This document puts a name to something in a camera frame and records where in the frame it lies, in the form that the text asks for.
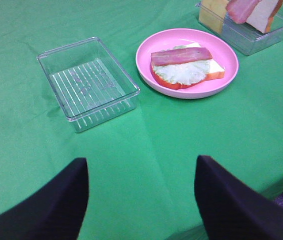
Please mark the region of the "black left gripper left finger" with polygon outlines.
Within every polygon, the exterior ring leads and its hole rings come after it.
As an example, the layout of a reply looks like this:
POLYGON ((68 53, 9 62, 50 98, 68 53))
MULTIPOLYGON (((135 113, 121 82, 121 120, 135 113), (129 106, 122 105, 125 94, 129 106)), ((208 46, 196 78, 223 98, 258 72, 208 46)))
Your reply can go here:
POLYGON ((37 192, 0 214, 0 240, 76 240, 88 202, 88 164, 79 157, 37 192))

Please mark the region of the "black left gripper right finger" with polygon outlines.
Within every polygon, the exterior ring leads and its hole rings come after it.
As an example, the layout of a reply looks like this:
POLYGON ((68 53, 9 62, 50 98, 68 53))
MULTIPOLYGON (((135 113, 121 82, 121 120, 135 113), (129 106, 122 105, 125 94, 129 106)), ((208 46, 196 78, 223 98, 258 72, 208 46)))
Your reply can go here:
POLYGON ((209 155, 196 159, 194 196, 210 240, 283 240, 283 207, 209 155))

